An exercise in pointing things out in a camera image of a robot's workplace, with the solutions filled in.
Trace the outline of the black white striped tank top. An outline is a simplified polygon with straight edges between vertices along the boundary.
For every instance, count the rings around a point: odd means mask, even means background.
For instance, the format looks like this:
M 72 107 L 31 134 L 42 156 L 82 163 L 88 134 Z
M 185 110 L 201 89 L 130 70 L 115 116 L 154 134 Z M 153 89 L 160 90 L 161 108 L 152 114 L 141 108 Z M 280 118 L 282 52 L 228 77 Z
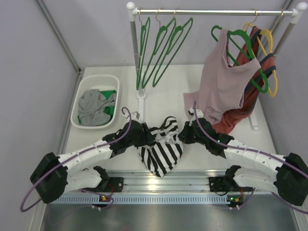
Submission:
M 138 154 L 149 171 L 157 177 L 163 177 L 176 166 L 183 154 L 177 119 L 168 116 L 160 127 L 149 128 L 149 132 L 154 141 L 138 147 Z

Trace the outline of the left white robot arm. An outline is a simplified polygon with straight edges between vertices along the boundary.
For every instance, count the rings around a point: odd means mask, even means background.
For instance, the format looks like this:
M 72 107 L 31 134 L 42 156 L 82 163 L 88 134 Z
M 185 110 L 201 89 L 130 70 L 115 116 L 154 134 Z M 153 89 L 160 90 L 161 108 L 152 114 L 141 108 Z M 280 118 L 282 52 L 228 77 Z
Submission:
M 46 154 L 30 181 L 46 204 L 70 191 L 84 188 L 104 191 L 109 185 L 109 178 L 96 163 L 123 154 L 131 146 L 139 148 L 154 141 L 146 123 L 132 120 L 117 132 L 107 134 L 83 149 L 60 155 L 53 152 Z

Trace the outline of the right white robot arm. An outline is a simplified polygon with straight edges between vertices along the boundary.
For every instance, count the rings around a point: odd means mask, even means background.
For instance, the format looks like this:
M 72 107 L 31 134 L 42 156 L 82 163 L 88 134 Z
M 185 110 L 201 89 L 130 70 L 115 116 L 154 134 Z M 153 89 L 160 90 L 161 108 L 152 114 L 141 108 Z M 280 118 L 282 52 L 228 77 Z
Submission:
M 212 155 L 229 160 L 224 184 L 230 191 L 251 187 L 278 194 L 284 201 L 302 206 L 308 196 L 308 166 L 295 154 L 267 154 L 234 137 L 216 132 L 204 118 L 185 122 L 179 139 L 199 143 Z

